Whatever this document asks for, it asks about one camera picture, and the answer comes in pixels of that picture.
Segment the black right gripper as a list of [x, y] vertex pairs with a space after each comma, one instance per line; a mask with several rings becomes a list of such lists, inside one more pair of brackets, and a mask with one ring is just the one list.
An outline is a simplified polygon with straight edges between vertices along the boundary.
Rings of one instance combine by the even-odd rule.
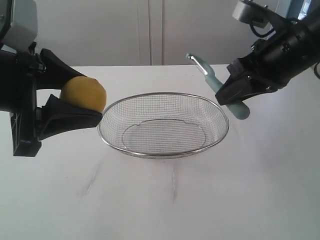
[[315, 64], [315, 16], [289, 19], [255, 50], [227, 66], [229, 77], [215, 94], [220, 105], [276, 92]]

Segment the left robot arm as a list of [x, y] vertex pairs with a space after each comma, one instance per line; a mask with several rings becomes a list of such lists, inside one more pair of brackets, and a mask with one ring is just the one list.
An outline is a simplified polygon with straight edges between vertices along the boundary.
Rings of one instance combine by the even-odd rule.
[[37, 106], [37, 90], [61, 90], [82, 73], [60, 60], [51, 50], [35, 53], [0, 52], [0, 109], [10, 113], [13, 155], [35, 157], [42, 140], [64, 132], [95, 128], [103, 115], [78, 107], [51, 94]]

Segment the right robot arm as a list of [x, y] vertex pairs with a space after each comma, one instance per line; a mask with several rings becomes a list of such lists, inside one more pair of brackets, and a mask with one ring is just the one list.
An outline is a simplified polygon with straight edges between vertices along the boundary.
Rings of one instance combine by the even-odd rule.
[[237, 58], [215, 97], [220, 105], [273, 93], [320, 61], [320, 9], [302, 20], [285, 18], [252, 0], [238, 1], [232, 14], [248, 24], [258, 40], [251, 53]]

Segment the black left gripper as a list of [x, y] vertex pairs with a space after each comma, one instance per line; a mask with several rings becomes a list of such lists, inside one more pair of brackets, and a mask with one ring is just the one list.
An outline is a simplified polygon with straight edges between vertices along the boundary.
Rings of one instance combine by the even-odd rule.
[[42, 140], [79, 129], [95, 128], [102, 113], [67, 103], [51, 94], [37, 106], [37, 90], [61, 90], [72, 78], [84, 74], [60, 60], [51, 50], [0, 51], [0, 110], [10, 115], [13, 155], [35, 157]]

